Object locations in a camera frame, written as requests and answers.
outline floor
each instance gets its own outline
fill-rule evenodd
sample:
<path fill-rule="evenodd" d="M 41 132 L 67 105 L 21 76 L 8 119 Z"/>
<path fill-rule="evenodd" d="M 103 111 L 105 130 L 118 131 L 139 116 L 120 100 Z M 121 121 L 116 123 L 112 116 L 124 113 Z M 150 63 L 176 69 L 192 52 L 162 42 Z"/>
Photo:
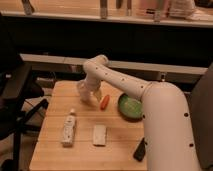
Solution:
<path fill-rule="evenodd" d="M 45 96 L 42 98 L 36 99 L 28 99 L 23 106 L 23 110 L 28 111 L 34 105 L 36 105 L 41 99 L 46 98 L 48 101 L 51 98 L 52 89 L 51 88 L 44 88 Z M 45 115 L 45 110 L 39 110 L 29 121 L 34 125 L 41 125 L 43 118 Z M 29 164 L 31 161 L 31 157 L 35 148 L 35 144 L 37 142 L 38 133 L 28 133 L 22 135 L 22 143 L 21 143 L 21 152 L 20 152 L 20 169 L 23 171 L 29 170 Z M 13 136 L 9 136 L 6 139 L 0 141 L 0 165 L 5 159 L 12 158 L 12 143 L 13 143 Z"/>

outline soap bar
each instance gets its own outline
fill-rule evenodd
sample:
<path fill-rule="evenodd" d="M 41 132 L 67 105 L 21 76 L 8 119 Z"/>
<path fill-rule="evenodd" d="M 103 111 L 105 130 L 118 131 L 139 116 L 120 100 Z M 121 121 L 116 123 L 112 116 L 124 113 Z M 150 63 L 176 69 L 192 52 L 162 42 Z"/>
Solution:
<path fill-rule="evenodd" d="M 106 126 L 95 125 L 93 130 L 93 145 L 105 146 L 106 145 Z"/>

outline orange carrot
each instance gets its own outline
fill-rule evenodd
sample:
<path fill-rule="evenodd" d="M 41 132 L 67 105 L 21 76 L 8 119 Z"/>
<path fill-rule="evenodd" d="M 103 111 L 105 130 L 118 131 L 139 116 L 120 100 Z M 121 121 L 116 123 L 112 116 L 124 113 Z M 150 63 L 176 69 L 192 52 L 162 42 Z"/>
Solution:
<path fill-rule="evenodd" d="M 101 110 L 106 109 L 106 107 L 107 107 L 107 105 L 108 105 L 108 103 L 109 103 L 109 99 L 110 99 L 110 96 L 109 96 L 109 95 L 106 95 L 106 96 L 103 98 L 103 100 L 102 100 L 102 102 L 101 102 L 101 104 L 100 104 L 100 109 L 101 109 Z"/>

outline wooden tabletop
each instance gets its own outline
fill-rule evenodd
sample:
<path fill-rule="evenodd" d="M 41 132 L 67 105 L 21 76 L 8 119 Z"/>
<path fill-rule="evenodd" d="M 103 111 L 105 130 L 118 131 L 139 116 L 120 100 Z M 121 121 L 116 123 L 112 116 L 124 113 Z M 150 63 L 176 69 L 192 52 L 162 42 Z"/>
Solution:
<path fill-rule="evenodd" d="M 121 91 L 103 82 L 102 94 L 110 95 L 105 111 L 92 98 L 89 104 L 80 100 L 76 82 L 55 84 L 38 142 L 30 164 L 31 171 L 146 171 L 146 158 L 136 161 L 132 156 L 143 137 L 143 124 L 129 122 L 117 110 Z M 76 110 L 74 145 L 63 148 L 60 139 L 63 123 L 71 108 Z M 93 127 L 107 127 L 105 147 L 92 144 Z"/>

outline green bowl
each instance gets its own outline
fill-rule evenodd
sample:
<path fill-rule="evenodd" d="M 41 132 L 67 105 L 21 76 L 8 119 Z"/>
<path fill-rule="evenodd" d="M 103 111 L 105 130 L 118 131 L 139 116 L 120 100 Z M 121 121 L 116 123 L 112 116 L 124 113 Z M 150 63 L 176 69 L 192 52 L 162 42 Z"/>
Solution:
<path fill-rule="evenodd" d="M 142 103 L 136 99 L 129 97 L 127 94 L 122 94 L 119 97 L 118 110 L 127 119 L 142 119 Z"/>

